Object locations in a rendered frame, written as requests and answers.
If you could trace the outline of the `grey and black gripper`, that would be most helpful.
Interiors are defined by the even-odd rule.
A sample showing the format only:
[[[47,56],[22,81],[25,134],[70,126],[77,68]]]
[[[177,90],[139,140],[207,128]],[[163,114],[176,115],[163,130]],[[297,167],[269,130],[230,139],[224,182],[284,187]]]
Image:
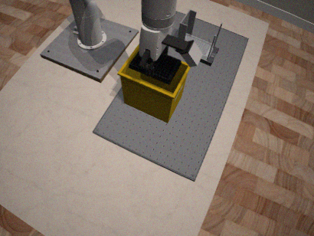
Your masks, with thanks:
[[[173,24],[167,28],[154,29],[142,22],[139,36],[139,56],[142,57],[142,60],[139,63],[139,67],[143,68],[142,73],[146,76],[153,77],[154,62],[158,60],[161,53],[168,54],[168,46],[162,44],[162,41],[167,34],[172,35]],[[151,64],[147,64],[148,59],[151,60]]]

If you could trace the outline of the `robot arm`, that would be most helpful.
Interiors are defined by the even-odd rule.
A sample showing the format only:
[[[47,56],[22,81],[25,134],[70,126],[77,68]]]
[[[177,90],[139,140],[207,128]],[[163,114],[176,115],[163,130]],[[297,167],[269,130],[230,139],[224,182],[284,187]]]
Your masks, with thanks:
[[[95,0],[69,0],[77,26],[77,44],[86,51],[101,48],[106,43],[106,34],[101,30],[100,16]],[[175,21],[177,0],[142,0],[142,22],[154,29],[171,26]],[[78,31],[78,32],[77,32]],[[79,34],[78,34],[79,33]],[[162,44],[180,50],[189,67],[198,66],[202,52],[195,41],[184,41],[167,34]]]

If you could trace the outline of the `yellow open-top bin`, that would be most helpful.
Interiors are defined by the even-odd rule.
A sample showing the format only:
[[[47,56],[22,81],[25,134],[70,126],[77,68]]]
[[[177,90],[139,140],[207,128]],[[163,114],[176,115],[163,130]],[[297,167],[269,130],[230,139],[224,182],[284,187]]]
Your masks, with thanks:
[[[180,68],[168,85],[129,68],[138,51],[139,44],[117,73],[121,79],[124,103],[168,123],[182,97],[184,79],[190,67],[181,61]]]

